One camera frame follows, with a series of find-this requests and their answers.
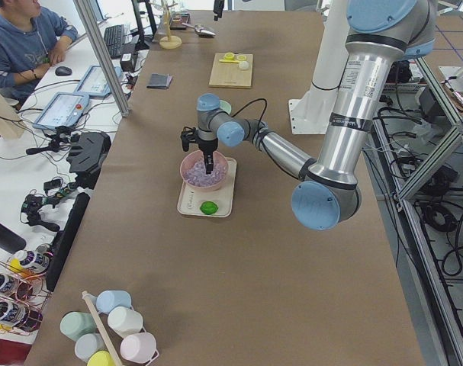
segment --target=blue hoodie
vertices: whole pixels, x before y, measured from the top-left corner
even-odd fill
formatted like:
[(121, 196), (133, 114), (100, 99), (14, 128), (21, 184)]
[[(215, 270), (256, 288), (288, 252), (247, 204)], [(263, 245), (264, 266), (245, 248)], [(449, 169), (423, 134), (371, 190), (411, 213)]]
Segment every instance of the blue hoodie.
[(58, 41), (57, 37), (77, 38), (77, 30), (65, 18), (42, 7), (40, 16), (31, 19), (33, 30), (23, 32), (0, 15), (0, 88), (10, 88), (16, 99), (25, 100), (38, 80), (23, 85), (14, 83), (14, 74), (36, 69)]

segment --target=red container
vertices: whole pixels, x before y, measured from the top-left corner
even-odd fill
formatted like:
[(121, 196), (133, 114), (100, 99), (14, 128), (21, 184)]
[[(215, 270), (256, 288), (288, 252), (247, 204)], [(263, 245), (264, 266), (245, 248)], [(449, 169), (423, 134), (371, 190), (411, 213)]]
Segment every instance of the red container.
[(22, 366), (31, 345), (0, 339), (0, 364)]

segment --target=green lime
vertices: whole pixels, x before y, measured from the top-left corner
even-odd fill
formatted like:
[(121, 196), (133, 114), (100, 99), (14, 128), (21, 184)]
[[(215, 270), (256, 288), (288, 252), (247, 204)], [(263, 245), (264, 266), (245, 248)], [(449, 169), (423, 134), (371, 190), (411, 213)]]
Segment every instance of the green lime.
[(213, 202), (213, 201), (205, 201), (202, 203), (202, 205), (199, 207), (201, 212), (204, 215), (212, 215), (217, 212), (217, 209), (219, 207)]

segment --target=white tray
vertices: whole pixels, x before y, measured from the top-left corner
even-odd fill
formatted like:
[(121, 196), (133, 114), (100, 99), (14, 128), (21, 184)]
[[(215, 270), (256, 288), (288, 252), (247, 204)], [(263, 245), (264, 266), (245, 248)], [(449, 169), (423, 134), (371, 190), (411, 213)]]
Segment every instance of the white tray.
[[(205, 216), (205, 217), (228, 217), (233, 206), (234, 178), (236, 177), (236, 160), (226, 158), (228, 161), (228, 173), (223, 187), (216, 191), (200, 192), (182, 182), (182, 189), (178, 197), (177, 210), (182, 215)], [(217, 206), (217, 212), (206, 215), (199, 207), (205, 201), (213, 201)]]

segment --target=black keyboard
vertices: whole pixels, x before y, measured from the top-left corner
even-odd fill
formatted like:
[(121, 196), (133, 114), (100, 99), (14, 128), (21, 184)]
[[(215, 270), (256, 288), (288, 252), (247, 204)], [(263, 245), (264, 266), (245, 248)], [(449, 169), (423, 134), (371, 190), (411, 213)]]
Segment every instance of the black keyboard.
[(112, 59), (118, 59), (123, 54), (124, 25), (112, 25), (104, 31), (104, 42)]

